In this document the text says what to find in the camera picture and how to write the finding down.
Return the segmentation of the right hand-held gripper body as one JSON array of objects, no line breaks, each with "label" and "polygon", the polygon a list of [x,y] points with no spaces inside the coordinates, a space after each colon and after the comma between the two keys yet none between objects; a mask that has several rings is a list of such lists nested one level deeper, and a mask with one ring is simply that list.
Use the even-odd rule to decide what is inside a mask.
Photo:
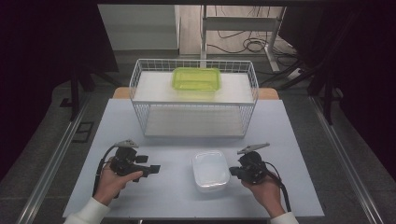
[{"label": "right hand-held gripper body", "polygon": [[241,155],[238,160],[241,166],[236,176],[249,184],[261,183],[266,176],[266,166],[257,150],[269,146],[269,143],[264,143],[250,145],[239,150],[237,154]]}]

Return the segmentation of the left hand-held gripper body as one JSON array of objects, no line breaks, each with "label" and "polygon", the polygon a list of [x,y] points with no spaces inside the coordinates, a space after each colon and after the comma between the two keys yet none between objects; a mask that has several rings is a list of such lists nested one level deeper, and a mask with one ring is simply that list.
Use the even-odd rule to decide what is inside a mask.
[{"label": "left hand-held gripper body", "polygon": [[128,139],[114,145],[117,148],[116,154],[110,163],[110,169],[119,176],[125,176],[139,171],[140,163],[135,162],[137,155],[136,149],[139,145],[133,140]]}]

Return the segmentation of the white plastic container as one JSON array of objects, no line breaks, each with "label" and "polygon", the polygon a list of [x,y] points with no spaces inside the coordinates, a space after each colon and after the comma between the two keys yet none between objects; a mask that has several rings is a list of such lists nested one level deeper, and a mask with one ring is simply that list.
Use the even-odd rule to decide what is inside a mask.
[{"label": "white plastic container", "polygon": [[228,163],[219,150],[196,154],[191,165],[195,185],[203,193],[223,190],[230,180]]}]

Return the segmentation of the white wire rack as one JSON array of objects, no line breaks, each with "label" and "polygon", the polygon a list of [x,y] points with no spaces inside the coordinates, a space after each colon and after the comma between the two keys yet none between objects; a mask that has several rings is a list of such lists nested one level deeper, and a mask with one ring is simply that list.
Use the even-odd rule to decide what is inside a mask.
[{"label": "white wire rack", "polygon": [[[172,88],[178,67],[218,68],[221,89],[204,96],[178,93]],[[243,137],[259,98],[250,61],[139,59],[129,92],[145,136]]]}]

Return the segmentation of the green translucent plastic container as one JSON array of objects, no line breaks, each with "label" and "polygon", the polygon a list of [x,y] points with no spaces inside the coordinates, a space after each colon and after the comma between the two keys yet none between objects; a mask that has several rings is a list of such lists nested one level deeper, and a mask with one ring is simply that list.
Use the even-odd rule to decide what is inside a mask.
[{"label": "green translucent plastic container", "polygon": [[172,72],[172,88],[187,95],[213,95],[221,89],[218,68],[178,67]]}]

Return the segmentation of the person's left hand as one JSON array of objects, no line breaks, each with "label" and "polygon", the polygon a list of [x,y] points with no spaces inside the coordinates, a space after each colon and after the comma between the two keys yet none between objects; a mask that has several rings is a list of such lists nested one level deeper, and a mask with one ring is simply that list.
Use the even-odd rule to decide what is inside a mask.
[{"label": "person's left hand", "polygon": [[92,196],[103,205],[110,205],[111,201],[126,187],[128,182],[140,178],[143,174],[142,171],[137,171],[125,176],[119,176],[111,170],[111,162],[112,158],[106,162],[102,169],[96,192]]}]

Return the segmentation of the person's right hand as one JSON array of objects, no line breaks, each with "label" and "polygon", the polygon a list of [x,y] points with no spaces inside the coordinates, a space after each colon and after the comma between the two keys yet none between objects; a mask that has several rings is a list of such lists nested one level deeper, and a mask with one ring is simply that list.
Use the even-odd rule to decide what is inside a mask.
[{"label": "person's right hand", "polygon": [[242,181],[241,184],[252,192],[256,201],[264,207],[270,218],[285,214],[280,201],[280,187],[273,178],[267,176],[257,185],[245,181]]}]

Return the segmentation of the black floor plate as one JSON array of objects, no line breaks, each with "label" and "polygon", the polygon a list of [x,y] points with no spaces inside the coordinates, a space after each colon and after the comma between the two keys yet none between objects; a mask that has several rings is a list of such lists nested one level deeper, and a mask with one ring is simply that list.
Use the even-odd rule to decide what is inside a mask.
[{"label": "black floor plate", "polygon": [[92,134],[94,122],[93,121],[83,121],[78,125],[78,128],[73,136],[73,143],[87,143]]}]

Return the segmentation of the wooden table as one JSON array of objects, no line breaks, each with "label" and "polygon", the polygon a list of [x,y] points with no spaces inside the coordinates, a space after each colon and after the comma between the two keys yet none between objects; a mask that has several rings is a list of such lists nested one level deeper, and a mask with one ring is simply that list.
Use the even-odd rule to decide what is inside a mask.
[{"label": "wooden table", "polygon": [[[129,98],[129,88],[119,87],[115,89],[113,94],[115,99],[128,99]],[[259,99],[260,100],[278,100],[279,96],[275,89],[273,88],[259,88]]]}]

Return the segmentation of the black metal stand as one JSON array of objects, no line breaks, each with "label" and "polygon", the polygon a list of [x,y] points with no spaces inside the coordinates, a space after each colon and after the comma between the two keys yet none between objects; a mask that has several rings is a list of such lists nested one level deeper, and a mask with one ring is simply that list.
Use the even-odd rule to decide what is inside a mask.
[{"label": "black metal stand", "polygon": [[359,10],[354,7],[287,7],[283,16],[280,36],[297,50],[297,64],[301,75],[276,86],[286,90],[312,77],[307,87],[309,95],[324,91],[323,116],[332,125],[332,91],[335,72],[342,47]]},{"label": "black metal stand", "polygon": [[87,92],[94,91],[95,84],[93,83],[91,74],[97,75],[99,78],[113,84],[115,87],[121,86],[121,84],[116,79],[106,74],[104,71],[95,68],[93,65],[90,65],[88,63],[74,64],[70,71],[71,100],[63,100],[64,106],[71,108],[71,121],[77,119],[78,113],[81,111],[82,108],[82,105],[79,102],[78,87],[81,86],[82,89]]}]

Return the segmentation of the white power strip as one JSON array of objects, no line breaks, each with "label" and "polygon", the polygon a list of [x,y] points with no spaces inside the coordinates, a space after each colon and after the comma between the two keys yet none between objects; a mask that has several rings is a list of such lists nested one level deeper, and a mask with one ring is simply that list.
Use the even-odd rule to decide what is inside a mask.
[{"label": "white power strip", "polygon": [[287,76],[287,79],[293,80],[293,79],[297,78],[299,75],[301,75],[303,72],[304,72],[303,69],[301,69],[301,68],[296,68],[294,71],[292,71],[292,72]]}]

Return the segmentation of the white cabinet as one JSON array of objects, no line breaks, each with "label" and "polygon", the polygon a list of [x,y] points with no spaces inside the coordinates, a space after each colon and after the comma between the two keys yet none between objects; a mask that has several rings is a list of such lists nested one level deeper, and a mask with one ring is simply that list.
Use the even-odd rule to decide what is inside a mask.
[{"label": "white cabinet", "polygon": [[114,50],[179,49],[179,6],[99,5]]}]

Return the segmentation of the dark curtain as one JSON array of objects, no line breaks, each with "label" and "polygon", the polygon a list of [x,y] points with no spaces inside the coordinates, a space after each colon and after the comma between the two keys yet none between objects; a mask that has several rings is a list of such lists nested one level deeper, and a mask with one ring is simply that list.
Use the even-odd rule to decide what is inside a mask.
[{"label": "dark curtain", "polygon": [[52,91],[77,74],[116,72],[94,0],[0,0],[0,180],[33,136]]},{"label": "dark curtain", "polygon": [[[396,0],[358,0],[360,11],[335,61],[332,86],[346,117],[396,178]],[[324,59],[347,7],[288,7],[279,35],[306,65]]]}]

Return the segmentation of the aluminium rail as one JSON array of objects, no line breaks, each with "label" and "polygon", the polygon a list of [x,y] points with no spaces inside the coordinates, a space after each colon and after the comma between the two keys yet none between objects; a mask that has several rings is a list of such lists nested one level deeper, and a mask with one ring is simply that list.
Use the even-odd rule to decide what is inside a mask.
[{"label": "aluminium rail", "polygon": [[29,199],[21,210],[16,224],[33,224],[41,204],[43,203],[45,196],[50,189],[50,185],[64,159],[64,155],[72,142],[73,136],[77,132],[78,125],[80,124],[82,117],[86,112],[88,104],[91,100],[91,96],[92,95],[90,93],[84,93],[81,97],[79,104],[80,110],[77,112],[75,118],[69,122],[60,143],[52,153]]},{"label": "aluminium rail", "polygon": [[320,100],[312,96],[309,96],[308,99],[316,111],[318,120],[324,132],[326,133],[344,172],[346,173],[346,178],[355,192],[368,221],[370,224],[385,224],[373,197],[363,184],[361,177],[355,169],[351,159],[347,155],[346,149],[342,144],[338,134],[336,133],[334,127],[326,120],[325,116],[323,115],[324,109],[320,103]]}]

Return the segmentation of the white metal desk frame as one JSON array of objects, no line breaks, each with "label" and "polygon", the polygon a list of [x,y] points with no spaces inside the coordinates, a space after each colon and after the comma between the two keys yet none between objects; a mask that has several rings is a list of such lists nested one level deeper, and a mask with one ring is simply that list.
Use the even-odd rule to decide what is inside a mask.
[{"label": "white metal desk frame", "polygon": [[200,58],[206,59],[208,31],[236,31],[236,32],[265,32],[270,37],[265,41],[263,49],[273,72],[279,72],[279,66],[274,54],[276,37],[281,26],[286,8],[279,7],[275,17],[232,17],[232,16],[208,16],[207,6],[201,6],[201,46]]}]

